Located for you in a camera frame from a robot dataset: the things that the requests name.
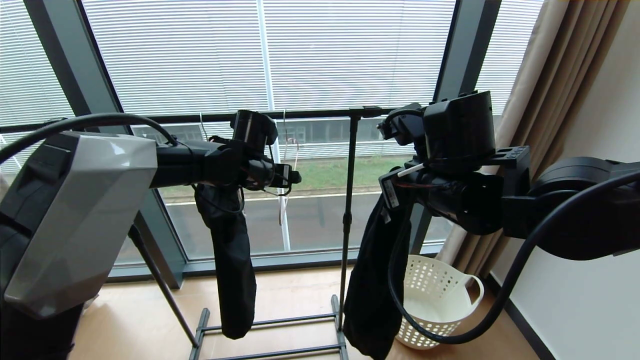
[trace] basket handle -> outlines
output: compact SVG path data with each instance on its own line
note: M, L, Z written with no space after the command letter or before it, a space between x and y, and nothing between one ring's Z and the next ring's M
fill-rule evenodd
M482 284L482 281L475 275L469 275L469 274L465 274L464 276L464 283L466 284L467 281L469 281L470 279L475 280L478 283L478 286L480 287L480 295L478 295L478 298L476 298L475 301L473 301L473 303L471 303L471 310L469 311L469 314L467 314L467 316L471 315L471 313L473 313L476 308L478 307L478 305L480 304L480 301L482 300L482 298L484 297L484 285Z

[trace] white wall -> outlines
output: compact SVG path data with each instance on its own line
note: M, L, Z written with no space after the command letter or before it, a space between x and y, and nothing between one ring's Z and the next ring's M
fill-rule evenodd
M638 19L631 1L563 156L640 161ZM499 283L521 244L512 240L493 268ZM536 249L511 300L557 359L640 359L639 276L640 251L578 262Z

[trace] road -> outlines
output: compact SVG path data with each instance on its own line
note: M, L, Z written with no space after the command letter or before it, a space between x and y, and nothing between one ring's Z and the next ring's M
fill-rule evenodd
M354 194L350 246L359 246L378 197L375 193ZM291 250L339 249L342 246L344 201L344 195L289 199L287 218ZM252 254L283 251L282 229L278 225L278 200L248 200L244 208ZM189 258L211 258L211 233L202 222L196 206L193 203L167 204L167 210ZM444 239L450 229L447 221L434 218L427 239Z

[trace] curtain fold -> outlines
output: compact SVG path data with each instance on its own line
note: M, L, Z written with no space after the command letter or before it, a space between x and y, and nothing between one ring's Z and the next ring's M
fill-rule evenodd
M496 146L531 147L535 180L562 152L566 129L581 107L627 8L627 1L545 1L496 130ZM500 173L497 167L483 172ZM437 259L486 276L509 238L454 227Z

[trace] clothing rack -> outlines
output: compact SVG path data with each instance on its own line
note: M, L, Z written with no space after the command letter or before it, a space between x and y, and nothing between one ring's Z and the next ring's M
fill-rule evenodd
M340 360L348 360L349 356L347 354L346 348L346 340L344 337L344 333L342 330L342 319L344 312L344 292L346 289L346 274L347 274L347 260L348 260L348 247L349 247L349 234L351 232L351 200L353 197L353 172L355 166L355 149L356 149L356 134L358 131L358 122L362 118L371 118L377 117L380 115L388 114L392 109L381 109L374 106L364 106L358 108L350 108L348 110L319 110L319 111L288 111L287 119L310 119L310 118L322 118L322 117L349 117L349 156L348 156L348 169L347 169L347 191L346 191L346 201L345 201L345 210L344 216L342 217L343 223L343 239L342 239L342 259L340 262L340 295L339 297L336 295L332 295L331 297L331 305L332 312L320 315L308 315L301 316L296 318L282 318L276 320L266 320L254 322L254 327L260 327L264 325L276 325L276 324L284 324L284 323L296 323L296 322L308 322L312 320L325 320L325 321L334 321L335 324L335 333L336 333L336 344L324 345L318 347L308 347L308 348L296 348L291 350L283 350L277 352L265 352L260 354L250 354L250 355L242 355L242 356L234 356L234 357L224 357L217 358L215 360L241 360L241 359L262 359L268 357L276 357L276 356L290 356L296 354L309 354L316 352L337 352L340 355ZM264 113L269 115L272 118L278 118L283 115L282 112L267 112ZM187 116L169 116L169 117L152 117L156 122L160 124L184 124L189 122L224 122L231 121L235 119L236 114L217 114L217 115L187 115ZM19 126L6 126L0 127L0 133L12 133L16 131L33 131L42 127L44 124L33 124L33 125L19 125ZM171 307L174 315L178 319L182 330L184 330L185 334L189 338L191 342L192 349L189 355L189 360L197 360L200 357L200 349L202 347L202 342L204 340L204 336L207 332L219 331L221 326L207 326L209 321L209 316L211 312L208 308L203 308L200 314L200 320L198 322L198 327L196 328L195 334L191 332L189 329L189 325L187 321L184 319L184 316L180 312L178 305L171 294L171 290L167 283L162 279L160 271L158 267L154 263L145 243L138 231L137 227L133 225L129 230L129 237L132 240L133 244L138 248L140 255L144 259L147 264L153 278L156 280L156 283L160 287L164 298L167 303Z

